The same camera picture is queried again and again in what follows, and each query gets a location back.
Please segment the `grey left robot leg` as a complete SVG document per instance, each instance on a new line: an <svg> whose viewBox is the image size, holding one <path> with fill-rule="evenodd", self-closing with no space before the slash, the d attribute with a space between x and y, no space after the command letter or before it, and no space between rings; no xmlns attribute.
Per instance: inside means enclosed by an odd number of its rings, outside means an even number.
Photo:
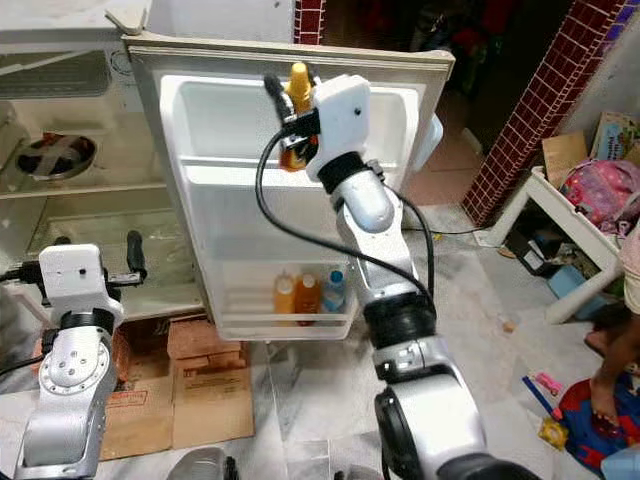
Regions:
<svg viewBox="0 0 640 480"><path fill-rule="evenodd" d="M236 458L218 447L201 447L175 462L166 480L241 480L241 475Z"/></svg>

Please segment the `clear crisper drawer cover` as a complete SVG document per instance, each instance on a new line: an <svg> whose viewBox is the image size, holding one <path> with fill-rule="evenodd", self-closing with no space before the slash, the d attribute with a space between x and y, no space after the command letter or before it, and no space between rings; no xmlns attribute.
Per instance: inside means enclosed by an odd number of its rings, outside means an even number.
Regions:
<svg viewBox="0 0 640 480"><path fill-rule="evenodd" d="M152 276L189 269L195 264L187 236L170 209L76 215L67 212L55 215L46 209L38 219L3 221L0 253L8 262L33 259L56 239L68 238L73 244L96 244L106 269L111 273L125 273L128 270L127 236L131 232L140 234L143 265Z"/></svg>

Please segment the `brown cardboard box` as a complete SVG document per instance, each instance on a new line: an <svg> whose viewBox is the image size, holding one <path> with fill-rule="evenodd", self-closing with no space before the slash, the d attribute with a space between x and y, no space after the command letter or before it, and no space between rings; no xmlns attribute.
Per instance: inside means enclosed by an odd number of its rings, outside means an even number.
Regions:
<svg viewBox="0 0 640 480"><path fill-rule="evenodd" d="M541 141L545 177L554 188L562 187L568 175L588 157L584 133L575 131Z"/></svg>

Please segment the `beige fridge cabinet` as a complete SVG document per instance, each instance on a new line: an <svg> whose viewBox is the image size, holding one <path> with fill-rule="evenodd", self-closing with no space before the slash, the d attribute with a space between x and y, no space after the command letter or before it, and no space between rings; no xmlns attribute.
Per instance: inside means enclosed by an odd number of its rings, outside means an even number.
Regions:
<svg viewBox="0 0 640 480"><path fill-rule="evenodd" d="M105 56L110 76L109 90L101 96L77 99L0 99L0 193L29 184L93 186L164 182L163 166L156 159L150 127L140 105L131 60L122 41L110 27L35 28L5 27L0 32L0 56L13 52L67 52L99 50ZM97 145L93 163L76 177L36 180L17 168L20 148L40 140L42 133L81 134ZM140 189L44 198L0 200L1 223L9 219L38 219L44 210L55 215L90 214L148 209L170 209L164 189ZM19 262L3 260L13 268ZM192 314L202 308L195 265L184 270L164 271L145 283L124 289L122 302L129 319Z"/></svg>

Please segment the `round steel bowl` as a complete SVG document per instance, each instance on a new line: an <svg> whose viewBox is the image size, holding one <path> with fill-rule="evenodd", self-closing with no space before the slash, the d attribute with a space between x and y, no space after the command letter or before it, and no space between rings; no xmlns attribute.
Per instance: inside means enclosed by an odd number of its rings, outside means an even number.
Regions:
<svg viewBox="0 0 640 480"><path fill-rule="evenodd" d="M20 148L15 165L36 180L65 180L86 172L96 152L90 137L45 132L40 140Z"/></svg>

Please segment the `black bag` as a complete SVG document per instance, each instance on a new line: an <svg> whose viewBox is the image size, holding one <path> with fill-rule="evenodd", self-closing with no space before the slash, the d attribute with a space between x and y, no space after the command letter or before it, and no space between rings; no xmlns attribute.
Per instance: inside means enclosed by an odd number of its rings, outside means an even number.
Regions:
<svg viewBox="0 0 640 480"><path fill-rule="evenodd" d="M550 278L572 262L576 243L538 207L526 206L504 238L504 247L534 276Z"/></svg>

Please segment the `blue and red cloth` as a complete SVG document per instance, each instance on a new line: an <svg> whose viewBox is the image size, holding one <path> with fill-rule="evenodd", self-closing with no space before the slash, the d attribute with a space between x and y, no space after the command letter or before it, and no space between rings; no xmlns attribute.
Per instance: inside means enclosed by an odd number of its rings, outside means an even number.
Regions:
<svg viewBox="0 0 640 480"><path fill-rule="evenodd" d="M640 390L634 388L635 380L634 375L623 372L614 383L616 426L595 419L589 380L573 384L559 398L561 424L568 431L564 449L596 476L602 476L605 458L640 444Z"/></svg>

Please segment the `colourful printed box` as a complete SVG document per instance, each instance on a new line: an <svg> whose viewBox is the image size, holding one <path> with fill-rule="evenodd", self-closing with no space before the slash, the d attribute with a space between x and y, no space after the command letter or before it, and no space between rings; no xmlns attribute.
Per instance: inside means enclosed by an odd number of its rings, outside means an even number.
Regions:
<svg viewBox="0 0 640 480"><path fill-rule="evenodd" d="M640 120L617 111L604 111L591 141L591 161L622 161L640 140Z"/></svg>

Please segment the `honey bottle with yellow cap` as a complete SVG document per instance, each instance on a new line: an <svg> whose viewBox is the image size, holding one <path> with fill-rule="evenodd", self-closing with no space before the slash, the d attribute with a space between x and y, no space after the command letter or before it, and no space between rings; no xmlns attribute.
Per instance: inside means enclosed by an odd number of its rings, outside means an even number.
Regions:
<svg viewBox="0 0 640 480"><path fill-rule="evenodd" d="M282 96L287 96L289 99L288 113L285 116L314 110L314 100L312 100L314 86L315 81L310 74L310 65L305 61L296 61L291 67L289 81L282 86ZM317 138L315 134L311 134L306 138L305 143L282 151L280 165L287 172L301 172L315 155L316 148Z"/></svg>

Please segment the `thin blue stick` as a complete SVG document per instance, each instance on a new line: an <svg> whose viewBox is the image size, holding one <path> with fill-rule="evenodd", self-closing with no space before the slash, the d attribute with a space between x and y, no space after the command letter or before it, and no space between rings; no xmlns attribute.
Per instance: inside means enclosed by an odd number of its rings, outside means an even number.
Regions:
<svg viewBox="0 0 640 480"><path fill-rule="evenodd" d="M545 413L547 413L547 415L553 415L554 406L552 402L549 402L548 398L544 396L543 392L541 392L539 385L529 378L529 376L522 376L521 381L531 393L532 398L540 404L540 407L543 408Z"/></svg>

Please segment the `brown cardboard sheet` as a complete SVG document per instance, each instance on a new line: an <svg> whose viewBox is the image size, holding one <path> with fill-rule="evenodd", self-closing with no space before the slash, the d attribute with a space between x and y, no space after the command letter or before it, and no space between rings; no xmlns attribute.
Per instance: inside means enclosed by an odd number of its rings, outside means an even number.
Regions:
<svg viewBox="0 0 640 480"><path fill-rule="evenodd" d="M228 442L255 434L251 370L173 370L172 447Z"/></svg>
<svg viewBox="0 0 640 480"><path fill-rule="evenodd" d="M161 344L119 353L123 366L106 408L102 460L120 460L173 447L174 381L166 348Z"/></svg>

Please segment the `pink patterned bag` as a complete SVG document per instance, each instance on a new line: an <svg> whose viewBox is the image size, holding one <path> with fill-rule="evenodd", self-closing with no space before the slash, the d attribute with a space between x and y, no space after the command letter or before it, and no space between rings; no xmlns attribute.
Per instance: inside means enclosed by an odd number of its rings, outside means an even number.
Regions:
<svg viewBox="0 0 640 480"><path fill-rule="evenodd" d="M576 166L559 192L602 233L627 236L640 220L640 166L627 161Z"/></svg>

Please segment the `amber drink bottle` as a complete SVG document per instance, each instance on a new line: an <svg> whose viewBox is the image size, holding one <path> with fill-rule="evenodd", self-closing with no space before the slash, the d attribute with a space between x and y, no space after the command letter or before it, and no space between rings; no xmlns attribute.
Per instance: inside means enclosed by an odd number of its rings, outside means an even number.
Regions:
<svg viewBox="0 0 640 480"><path fill-rule="evenodd" d="M303 271L294 283L294 312L298 315L320 314L323 302L323 285L315 274Z"/></svg>

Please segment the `glass fridge shelf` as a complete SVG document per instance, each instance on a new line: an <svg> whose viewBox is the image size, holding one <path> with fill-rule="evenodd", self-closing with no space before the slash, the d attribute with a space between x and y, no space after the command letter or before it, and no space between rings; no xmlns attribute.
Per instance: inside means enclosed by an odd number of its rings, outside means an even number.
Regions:
<svg viewBox="0 0 640 480"><path fill-rule="evenodd" d="M12 191L0 193L0 200L18 200L18 198L44 198L67 195L96 195L96 193L140 191L140 189L164 189L164 182L93 184L93 186L55 186L51 183L29 184L15 187Z"/></svg>

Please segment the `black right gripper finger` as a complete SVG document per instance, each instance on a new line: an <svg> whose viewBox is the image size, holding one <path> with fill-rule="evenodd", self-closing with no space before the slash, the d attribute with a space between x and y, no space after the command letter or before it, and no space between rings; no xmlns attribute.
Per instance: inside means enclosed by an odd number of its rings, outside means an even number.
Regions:
<svg viewBox="0 0 640 480"><path fill-rule="evenodd" d="M284 90L284 84L280 82L278 76L274 74L265 74L264 76L264 88L268 92L271 105L275 111L276 116L282 124L284 132L292 132L294 124L294 109L291 101L291 97L287 95Z"/></svg>

